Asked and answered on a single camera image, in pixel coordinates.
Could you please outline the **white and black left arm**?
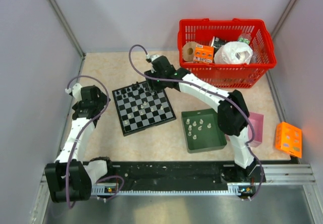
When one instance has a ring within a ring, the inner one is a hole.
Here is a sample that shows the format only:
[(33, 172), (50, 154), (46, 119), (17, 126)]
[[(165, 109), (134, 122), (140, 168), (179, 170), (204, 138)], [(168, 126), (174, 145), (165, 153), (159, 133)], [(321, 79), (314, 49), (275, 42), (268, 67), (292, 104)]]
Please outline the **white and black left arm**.
[(92, 186), (99, 179), (109, 182), (115, 174), (108, 157), (97, 157), (89, 162), (83, 160), (99, 114), (109, 99), (94, 85), (83, 87), (77, 83), (66, 92), (76, 99), (71, 129), (58, 157), (44, 169), (54, 203), (88, 200)]

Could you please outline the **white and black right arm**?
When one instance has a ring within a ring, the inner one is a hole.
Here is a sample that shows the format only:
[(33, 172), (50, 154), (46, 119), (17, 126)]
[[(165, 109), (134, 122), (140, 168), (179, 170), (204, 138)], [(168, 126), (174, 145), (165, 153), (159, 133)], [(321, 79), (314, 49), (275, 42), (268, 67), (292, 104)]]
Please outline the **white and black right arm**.
[(151, 70), (144, 76), (151, 90), (174, 88), (201, 100), (217, 113), (218, 128), (229, 136), (233, 146), (236, 177), (243, 182), (252, 178), (258, 162), (250, 149), (255, 130), (242, 93), (216, 88), (185, 68), (175, 69), (164, 55), (147, 54), (146, 61)]

